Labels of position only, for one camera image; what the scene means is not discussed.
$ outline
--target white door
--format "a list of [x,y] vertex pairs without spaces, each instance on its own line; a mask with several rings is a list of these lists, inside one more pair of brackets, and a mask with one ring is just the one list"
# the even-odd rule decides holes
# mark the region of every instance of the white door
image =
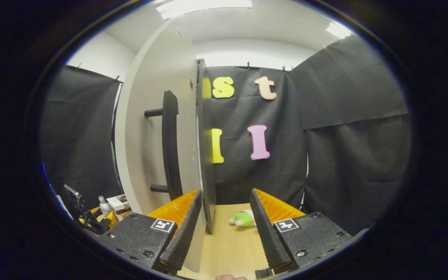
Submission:
[[[179,103],[177,147],[183,194],[200,189],[197,155],[197,62],[183,23],[166,21],[144,44],[132,62],[122,87],[115,121],[115,152],[122,187],[132,211],[148,214],[170,201],[167,193],[150,191],[166,186],[162,153],[162,117],[144,111],[162,108],[170,90]],[[185,266],[198,271],[205,232],[200,212]]]

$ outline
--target book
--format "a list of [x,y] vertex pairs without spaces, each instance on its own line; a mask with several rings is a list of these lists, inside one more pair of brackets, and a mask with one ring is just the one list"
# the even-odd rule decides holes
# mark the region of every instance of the book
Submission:
[[128,199],[126,198],[126,195],[124,195],[124,194],[117,195],[114,197],[109,197],[109,198],[107,198],[107,201],[110,204],[110,206],[112,206],[115,213],[118,213],[118,212],[120,213],[123,210],[130,208]]

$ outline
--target ceiling light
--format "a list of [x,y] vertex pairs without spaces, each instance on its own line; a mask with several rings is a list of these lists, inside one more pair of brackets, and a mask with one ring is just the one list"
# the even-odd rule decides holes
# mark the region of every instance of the ceiling light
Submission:
[[163,19],[169,19],[205,9],[251,7],[251,0],[173,0],[156,7],[156,9]]
[[335,35],[336,37],[343,39],[347,36],[350,36],[352,33],[348,28],[341,25],[340,23],[332,22],[329,24],[329,27],[326,28],[326,31]]

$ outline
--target pink letter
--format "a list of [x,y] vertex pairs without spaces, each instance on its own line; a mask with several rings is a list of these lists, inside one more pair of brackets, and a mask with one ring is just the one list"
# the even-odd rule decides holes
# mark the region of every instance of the pink letter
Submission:
[[254,83],[258,85],[258,91],[264,99],[273,100],[278,96],[275,92],[271,92],[270,86],[274,85],[274,81],[269,81],[266,76],[256,79]]
[[259,124],[257,126],[249,126],[247,130],[252,134],[252,146],[254,147],[254,152],[250,158],[255,161],[271,156],[265,147],[265,131],[267,130],[267,126]]

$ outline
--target ceiling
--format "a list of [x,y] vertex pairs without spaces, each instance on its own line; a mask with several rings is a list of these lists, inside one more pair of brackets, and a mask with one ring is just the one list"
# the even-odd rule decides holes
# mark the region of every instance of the ceiling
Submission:
[[[330,20],[293,0],[252,0],[251,9],[196,11],[181,16],[194,43],[224,39],[262,39],[321,50],[338,40],[326,32]],[[137,53],[160,25],[162,16],[149,3],[105,30]]]

